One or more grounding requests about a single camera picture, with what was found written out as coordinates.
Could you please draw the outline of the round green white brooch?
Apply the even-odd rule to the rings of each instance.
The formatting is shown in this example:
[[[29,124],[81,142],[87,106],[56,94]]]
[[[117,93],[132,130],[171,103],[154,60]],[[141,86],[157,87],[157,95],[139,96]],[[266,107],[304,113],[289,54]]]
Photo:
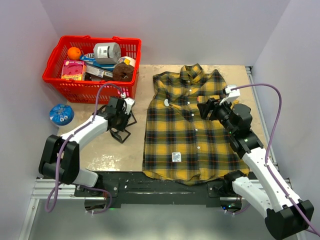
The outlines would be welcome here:
[[[164,100],[164,105],[165,105],[166,107],[168,107],[168,106],[170,105],[168,99],[165,99],[165,100]]]

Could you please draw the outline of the yellow plaid shirt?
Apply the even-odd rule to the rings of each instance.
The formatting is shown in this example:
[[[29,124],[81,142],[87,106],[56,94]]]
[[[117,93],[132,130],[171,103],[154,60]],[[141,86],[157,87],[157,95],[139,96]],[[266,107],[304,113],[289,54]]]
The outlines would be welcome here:
[[[153,76],[142,162],[147,177],[194,185],[250,171],[232,150],[225,128],[202,119],[197,107],[210,98],[221,99],[226,85],[218,70],[206,73],[199,64]]]

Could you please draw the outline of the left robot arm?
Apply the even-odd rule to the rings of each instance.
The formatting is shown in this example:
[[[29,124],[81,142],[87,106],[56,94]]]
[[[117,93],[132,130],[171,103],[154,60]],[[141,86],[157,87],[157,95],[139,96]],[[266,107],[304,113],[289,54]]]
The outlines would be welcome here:
[[[130,97],[111,97],[107,105],[95,110],[87,121],[75,129],[60,136],[50,135],[44,145],[39,173],[59,183],[86,186],[88,193],[99,196],[104,184],[98,180],[97,173],[80,168],[80,152],[105,132],[110,132],[115,140],[124,143],[131,135],[126,127],[137,123],[132,112],[134,105],[135,100]]]

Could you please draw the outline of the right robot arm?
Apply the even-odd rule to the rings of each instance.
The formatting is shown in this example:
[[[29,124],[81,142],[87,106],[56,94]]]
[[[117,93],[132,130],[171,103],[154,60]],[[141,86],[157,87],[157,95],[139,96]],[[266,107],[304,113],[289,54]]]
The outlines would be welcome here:
[[[264,218],[276,240],[305,231],[314,213],[309,200],[302,200],[282,178],[257,135],[251,129],[251,108],[210,98],[197,105],[202,119],[219,121],[229,133],[232,150],[249,166],[261,184],[258,188],[240,170],[223,177],[223,192],[244,197]]]

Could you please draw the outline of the brown chocolate donut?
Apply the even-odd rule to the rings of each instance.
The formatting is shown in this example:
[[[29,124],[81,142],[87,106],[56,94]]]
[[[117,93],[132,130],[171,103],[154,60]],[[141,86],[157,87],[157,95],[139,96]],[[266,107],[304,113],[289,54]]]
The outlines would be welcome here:
[[[134,75],[134,67],[124,62],[117,63],[112,71],[112,78],[116,82],[131,82]]]

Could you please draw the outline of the white paper cup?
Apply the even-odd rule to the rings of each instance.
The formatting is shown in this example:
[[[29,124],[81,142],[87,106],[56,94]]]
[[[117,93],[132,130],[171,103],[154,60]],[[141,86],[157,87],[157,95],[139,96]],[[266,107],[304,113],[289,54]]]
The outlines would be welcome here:
[[[136,66],[136,60],[129,56],[122,56],[118,59],[117,64],[125,64],[134,68]]]

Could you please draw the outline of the blue white flat box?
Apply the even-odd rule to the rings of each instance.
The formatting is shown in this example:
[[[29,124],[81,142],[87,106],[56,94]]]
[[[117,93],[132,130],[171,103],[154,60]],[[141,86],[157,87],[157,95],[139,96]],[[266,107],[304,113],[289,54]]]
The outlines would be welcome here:
[[[99,78],[113,78],[115,64],[100,64],[96,61],[94,53],[83,54],[79,58],[86,65],[86,73]]]

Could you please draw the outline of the blue lidded plastic tub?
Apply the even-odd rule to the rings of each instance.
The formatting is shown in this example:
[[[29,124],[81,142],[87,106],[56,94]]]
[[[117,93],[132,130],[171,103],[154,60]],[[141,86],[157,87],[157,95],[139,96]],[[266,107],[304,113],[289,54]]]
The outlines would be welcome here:
[[[63,127],[72,122],[75,113],[70,105],[57,104],[49,112],[50,121],[58,127]]]

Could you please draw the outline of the red plastic shopping basket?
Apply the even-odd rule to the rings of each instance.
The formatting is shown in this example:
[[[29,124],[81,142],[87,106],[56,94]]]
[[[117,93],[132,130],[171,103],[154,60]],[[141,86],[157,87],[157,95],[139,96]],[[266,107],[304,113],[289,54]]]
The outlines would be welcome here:
[[[73,80],[62,78],[62,69],[68,58],[68,50],[71,47],[80,49],[81,53],[94,52],[94,46],[98,43],[119,44],[121,55],[136,60],[132,79],[130,81],[114,81],[98,78],[93,74],[85,76],[85,80]],[[42,75],[45,83],[51,84],[63,97],[71,103],[94,104],[101,85],[110,82],[118,86],[126,96],[134,99],[139,78],[139,65],[141,60],[142,41],[139,38],[113,36],[111,38],[91,37],[89,35],[64,35],[60,38],[56,47],[48,58],[46,68]]]

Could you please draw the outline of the grey cylindrical can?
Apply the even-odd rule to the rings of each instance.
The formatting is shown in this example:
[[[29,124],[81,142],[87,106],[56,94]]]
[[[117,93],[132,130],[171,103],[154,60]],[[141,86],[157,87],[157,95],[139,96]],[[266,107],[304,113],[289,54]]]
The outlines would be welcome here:
[[[94,58],[100,65],[116,64],[121,57],[120,45],[116,42],[97,43],[93,48]]]

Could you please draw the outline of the pink snack box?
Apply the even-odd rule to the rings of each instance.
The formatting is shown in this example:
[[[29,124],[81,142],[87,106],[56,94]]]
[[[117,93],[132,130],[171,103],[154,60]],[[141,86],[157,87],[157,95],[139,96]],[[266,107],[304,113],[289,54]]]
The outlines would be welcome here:
[[[86,63],[80,60],[65,60],[61,70],[61,78],[65,80],[84,81]]]

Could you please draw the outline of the orange fruit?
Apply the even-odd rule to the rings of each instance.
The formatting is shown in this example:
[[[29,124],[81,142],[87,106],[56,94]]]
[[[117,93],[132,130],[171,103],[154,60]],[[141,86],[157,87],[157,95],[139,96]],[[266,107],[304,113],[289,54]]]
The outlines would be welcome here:
[[[67,56],[72,61],[78,61],[80,59],[81,55],[82,55],[82,52],[77,47],[70,47],[67,50]]]

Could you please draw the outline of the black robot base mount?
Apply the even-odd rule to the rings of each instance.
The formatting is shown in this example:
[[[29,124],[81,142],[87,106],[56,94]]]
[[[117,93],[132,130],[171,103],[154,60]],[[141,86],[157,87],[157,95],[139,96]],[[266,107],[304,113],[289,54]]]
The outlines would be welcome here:
[[[147,177],[140,171],[100,171],[97,188],[107,190],[111,196],[97,190],[77,187],[74,195],[84,198],[86,209],[101,209],[105,200],[112,208],[122,205],[204,205],[237,212],[245,207],[245,199],[225,192],[223,179],[196,185],[185,185],[172,180]]]

